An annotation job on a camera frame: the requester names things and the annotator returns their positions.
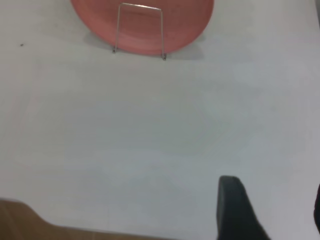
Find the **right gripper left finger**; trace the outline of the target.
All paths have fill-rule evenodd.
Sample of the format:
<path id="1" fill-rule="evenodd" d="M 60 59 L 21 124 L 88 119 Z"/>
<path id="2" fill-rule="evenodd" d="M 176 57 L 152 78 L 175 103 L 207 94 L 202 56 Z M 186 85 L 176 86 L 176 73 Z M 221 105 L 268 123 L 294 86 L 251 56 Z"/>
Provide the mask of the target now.
<path id="1" fill-rule="evenodd" d="M 218 240 L 268 240 L 258 221 L 245 186 L 238 177 L 223 175 L 218 182 Z"/>

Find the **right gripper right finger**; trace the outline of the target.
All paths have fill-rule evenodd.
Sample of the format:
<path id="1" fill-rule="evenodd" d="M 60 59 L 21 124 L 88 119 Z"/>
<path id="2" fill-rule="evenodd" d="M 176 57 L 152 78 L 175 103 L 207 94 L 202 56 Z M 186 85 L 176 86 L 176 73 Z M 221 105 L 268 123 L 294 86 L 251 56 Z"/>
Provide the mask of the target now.
<path id="1" fill-rule="evenodd" d="M 313 218 L 316 225 L 320 224 L 320 185 L 318 186 L 317 195 L 314 203 Z"/>

